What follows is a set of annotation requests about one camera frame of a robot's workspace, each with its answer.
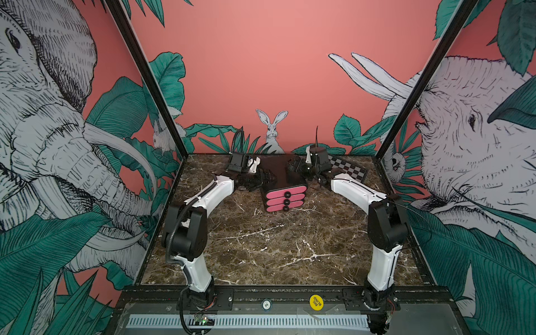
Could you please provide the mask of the black drawer cabinet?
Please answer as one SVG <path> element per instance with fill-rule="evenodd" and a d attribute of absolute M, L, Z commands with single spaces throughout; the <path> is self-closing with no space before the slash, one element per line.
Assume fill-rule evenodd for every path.
<path fill-rule="evenodd" d="M 263 197 L 262 192 L 267 192 L 272 189 L 287 188 L 292 186 L 305 185 L 308 189 L 307 181 L 299 174 L 294 173 L 288 169 L 288 164 L 297 155 L 295 154 L 283 154 L 278 156 L 261 156 L 261 162 L 258 166 L 258 170 L 269 170 L 275 177 L 276 181 L 268 185 L 264 185 L 260 188 L 260 194 L 262 196 L 262 202 L 267 209 L 267 200 Z"/>

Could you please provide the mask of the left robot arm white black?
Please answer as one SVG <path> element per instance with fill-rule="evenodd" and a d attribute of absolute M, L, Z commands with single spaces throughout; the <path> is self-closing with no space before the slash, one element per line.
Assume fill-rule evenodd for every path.
<path fill-rule="evenodd" d="M 225 171 L 213 176 L 205 188 L 181 206 L 168 209 L 161 240 L 166 250 L 165 260 L 167 264 L 181 267 L 191 292 L 205 294 L 214 285 L 204 256 L 210 214 L 237 189 L 250 191 L 261 185 L 260 173 Z"/>

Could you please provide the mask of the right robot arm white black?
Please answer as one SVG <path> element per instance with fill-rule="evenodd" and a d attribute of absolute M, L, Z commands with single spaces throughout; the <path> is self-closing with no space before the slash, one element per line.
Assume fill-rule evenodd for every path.
<path fill-rule="evenodd" d="M 378 296 L 386 295 L 392 290 L 396 263 L 409 234 L 408 215 L 403 201 L 398 196 L 373 190 L 344 170 L 332 167 L 330 162 L 314 165 L 297 157 L 289 163 L 288 169 L 308 180 L 318 180 L 319 184 L 343 196 L 366 213 L 367 234 L 373 245 L 366 287 Z"/>

